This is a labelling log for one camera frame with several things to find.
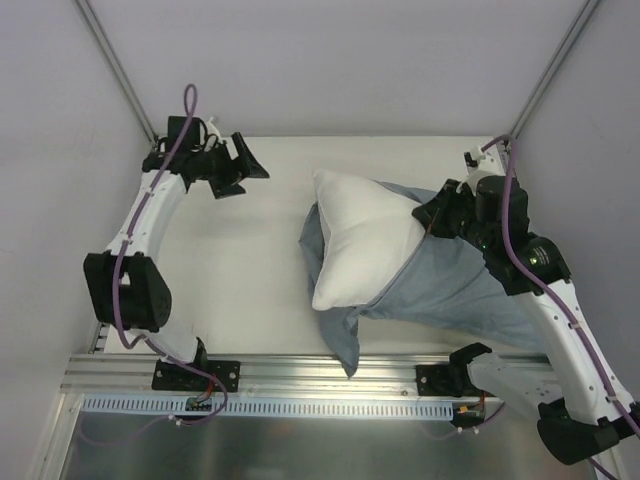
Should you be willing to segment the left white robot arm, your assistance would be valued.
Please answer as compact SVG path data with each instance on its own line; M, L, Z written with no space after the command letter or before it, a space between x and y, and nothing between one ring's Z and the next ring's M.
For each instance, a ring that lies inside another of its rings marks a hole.
M119 232L103 252L84 259L97 320L112 325L126 347L149 343L164 361L177 360L174 378L185 389L203 387L209 367L198 359L201 341L169 323L172 295L156 265L169 222L198 181L224 199L244 194L243 180L268 176L240 133L224 141L210 122L171 116L166 136L143 160L140 188Z

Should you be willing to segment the white pillow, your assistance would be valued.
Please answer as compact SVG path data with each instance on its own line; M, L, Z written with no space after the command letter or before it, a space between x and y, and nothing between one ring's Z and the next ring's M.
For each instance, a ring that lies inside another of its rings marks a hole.
M365 305L394 279L419 247L419 203L365 177L318 170L314 188L324 257L312 307Z

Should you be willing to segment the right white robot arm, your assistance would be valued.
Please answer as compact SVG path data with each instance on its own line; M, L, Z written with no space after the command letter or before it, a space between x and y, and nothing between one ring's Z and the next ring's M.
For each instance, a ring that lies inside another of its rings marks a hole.
M476 248L491 276L542 337L558 384L544 387L476 343L450 356L448 382L458 394L497 395L532 417L552 456L573 465L639 433L639 403L604 357L577 299L559 248L533 233L529 196L511 176L449 179L412 215L430 236Z

